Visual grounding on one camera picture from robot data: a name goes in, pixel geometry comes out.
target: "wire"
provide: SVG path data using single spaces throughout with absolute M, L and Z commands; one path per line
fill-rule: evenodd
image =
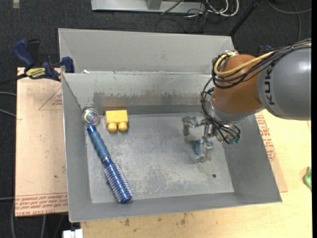
M 41 231 L 41 238 L 44 237 L 44 230 L 45 230 L 45 223 L 46 223 L 46 214 L 43 217 L 43 224 L 42 224 L 42 231 Z
M 274 10 L 277 10 L 279 12 L 286 13 L 286 14 L 300 14 L 300 13 L 305 13 L 305 12 L 309 12 L 312 10 L 312 8 L 309 8 L 307 10 L 302 10 L 302 11 L 284 11 L 284 10 L 278 9 L 275 6 L 273 6 L 268 0 L 266 0 L 266 1 L 267 1 L 268 5 L 271 6 Z
M 15 93 L 0 92 L 0 94 L 12 95 L 12 96 L 15 96 L 15 97 L 16 97 L 16 94 L 15 94 Z
M 15 200 L 12 203 L 12 210 L 11 210 L 11 232 L 12 232 L 12 237 L 16 238 L 15 229 L 14 229 L 14 207 L 15 207 Z
M 13 200 L 14 197 L 1 197 L 0 201 Z
M 21 74 L 21 75 L 14 77 L 14 78 L 7 79 L 5 81 L 0 82 L 0 86 L 5 85 L 5 84 L 10 83 L 10 82 L 13 82 L 13 81 L 17 81 L 17 80 L 24 78 L 24 77 L 27 77 L 27 75 Z
M 275 49 L 274 51 L 267 53 L 267 54 L 270 54 L 269 56 L 258 57 L 258 58 L 262 58 L 262 61 L 259 61 L 258 63 L 253 65 L 251 68 L 249 68 L 246 72 L 241 73 L 235 77 L 232 77 L 232 76 L 235 75 L 237 72 L 239 72 L 241 69 L 245 68 L 245 66 L 250 65 L 251 63 L 256 62 L 257 60 L 253 59 L 253 60 L 243 64 L 242 66 L 238 66 L 236 68 L 233 68 L 232 70 L 228 71 L 229 75 L 226 74 L 225 76 L 219 76 L 216 74 L 216 71 L 218 71 L 218 68 L 221 66 L 221 62 L 224 60 L 223 58 L 229 57 L 229 56 L 227 56 L 228 53 L 225 53 L 223 55 L 220 55 L 218 58 L 215 58 L 212 61 L 213 62 L 213 70 L 211 71 L 212 81 L 216 87 L 219 87 L 222 89 L 234 87 L 241 82 L 245 82 L 247 80 L 250 80 L 253 76 L 258 74 L 259 71 L 256 72 L 256 74 L 253 74 L 248 79 L 246 79 L 247 76 L 250 75 L 250 73 L 258 70 L 262 66 L 266 65 L 265 67 L 267 67 L 269 65 L 274 65 L 277 61 L 279 61 L 286 54 L 288 54 L 294 50 L 297 50 L 297 49 L 302 49 L 302 48 L 307 48 L 307 47 L 310 48 L 311 45 L 312 45 L 311 40 L 307 39 L 307 40 L 299 41 L 292 46 L 287 46 L 287 47 Z M 218 82 L 225 82 L 227 84 L 226 85 L 219 85 Z
M 229 75 L 231 75 L 231 74 L 233 74 L 233 73 L 235 73 L 235 72 L 238 72 L 238 71 L 242 70 L 244 67 L 246 67 L 246 66 L 248 66 L 248 65 L 250 65 L 250 64 L 252 64 L 252 63 L 255 63 L 255 62 L 259 61 L 259 60 L 262 60 L 262 59 L 264 59 L 264 58 L 266 58 L 266 57 L 272 55 L 273 53 L 274 53 L 274 51 L 271 51 L 271 52 L 266 53 L 266 54 L 264 54 L 264 55 L 262 55 L 262 56 L 259 56 L 259 57 L 257 57 L 257 58 L 254 58 L 254 59 L 252 59 L 252 60 L 250 60 L 250 61 L 248 61 L 248 62 L 246 62 L 246 63 L 244 63 L 244 64 L 242 64 L 242 65 L 240 65 L 240 66 L 238 66 L 238 67 L 236 67 L 236 68 L 233 68 L 233 69 L 228 70 L 228 71 L 220 72 L 220 71 L 218 71 L 218 67 L 219 67 L 219 65 L 220 65 L 220 62 L 223 61 L 224 58 L 230 57 L 230 56 L 236 54 L 236 53 L 235 53 L 235 54 L 233 54 L 233 53 L 225 53 L 225 54 L 223 54 L 223 55 L 217 60 L 217 62 L 215 63 L 215 65 L 214 65 L 214 72 L 215 72 L 215 74 L 218 75 L 218 76 L 229 76 Z
M 224 0 L 225 3 L 226 3 L 226 7 L 225 8 L 222 8 L 220 10 L 216 10 L 212 5 L 211 5 L 211 2 L 208 1 L 208 0 L 205 0 L 206 2 L 206 7 L 208 7 L 207 11 L 210 12 L 210 13 L 214 13 L 214 14 L 217 14 L 217 15 L 221 15 L 221 16 L 224 16 L 224 17 L 232 17 L 234 15 L 236 15 L 239 11 L 239 0 L 234 0 L 235 1 L 235 5 L 236 5 L 236 8 L 234 10 L 234 12 L 230 13 L 230 14 L 227 14 L 226 12 L 228 11 L 229 9 L 229 1 L 228 0 Z
M 57 225 L 57 228 L 56 228 L 56 231 L 55 231 L 55 234 L 54 234 L 53 238 L 56 238 L 56 236 L 57 236 L 57 234 L 58 234 L 58 232 L 59 232 L 60 225 L 61 225 L 61 223 L 62 223 L 62 221 L 63 221 L 63 218 L 64 218 L 64 215 L 62 215 L 62 216 L 61 216 L 61 219 L 59 220 L 59 223 L 58 223 L 58 225 Z
M 298 12 L 297 7 L 295 6 L 295 4 L 291 1 L 294 9 L 296 10 L 296 12 Z M 302 21 L 301 21 L 301 16 L 300 13 L 297 13 L 297 18 L 298 18 L 298 37 L 297 37 L 297 41 L 300 41 L 301 39 L 301 31 L 302 31 Z
M 0 113 L 5 113 L 5 114 L 7 114 L 7 115 L 9 115 L 9 116 L 16 117 L 16 115 L 15 115 L 15 114 L 10 113 L 10 112 L 5 111 L 5 110 L 2 110 L 2 109 L 0 109 Z
M 173 10 L 175 7 L 177 7 L 183 0 L 178 1 L 175 5 L 173 5 L 171 8 L 167 9 L 166 11 L 162 12 L 161 15 L 170 12 Z

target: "yellow block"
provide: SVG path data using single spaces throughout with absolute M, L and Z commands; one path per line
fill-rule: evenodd
M 128 113 L 126 110 L 106 111 L 106 122 L 109 131 L 114 132 L 117 127 L 120 131 L 128 128 Z

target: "black carpet floor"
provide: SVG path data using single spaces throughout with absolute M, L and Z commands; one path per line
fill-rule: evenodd
M 202 23 L 180 15 L 140 12 L 92 12 L 91 0 L 20 0 L 20 8 L 12 0 L 0 0 L 0 82 L 12 78 L 16 68 L 24 66 L 15 57 L 12 47 L 20 39 L 39 39 L 41 52 L 58 60 L 58 28 L 104 29 L 139 32 L 229 35 L 254 0 L 239 0 L 240 10 L 230 18 L 213 15 Z M 259 45 L 273 48 L 293 44 L 312 36 L 312 11 L 295 12 L 312 7 L 312 0 L 262 0 L 233 36 L 240 53 L 256 55 Z M 0 86 L 0 92 L 16 92 L 16 83 Z M 0 95 L 0 109 L 15 113 L 16 99 Z M 0 198 L 14 195 L 15 119 L 0 113 Z M 12 237 L 12 200 L 0 199 L 0 237 Z M 40 237 L 43 217 L 13 220 L 16 237 Z M 52 238 L 59 229 L 70 229 L 67 216 L 48 215 L 44 237 Z

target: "gray metal bin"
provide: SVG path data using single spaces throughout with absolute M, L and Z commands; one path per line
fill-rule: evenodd
M 71 222 L 280 202 L 254 116 L 239 124 L 238 144 L 214 140 L 211 161 L 195 162 L 182 117 L 200 112 L 211 60 L 233 50 L 230 37 L 59 29 L 60 55 L 75 73 L 62 76 L 65 152 Z M 116 202 L 81 115 L 126 109 L 126 132 L 97 129 L 134 192 Z

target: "green object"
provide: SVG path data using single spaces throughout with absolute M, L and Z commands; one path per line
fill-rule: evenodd
M 312 190 L 312 168 L 308 168 L 306 175 L 303 178 L 304 183 Z

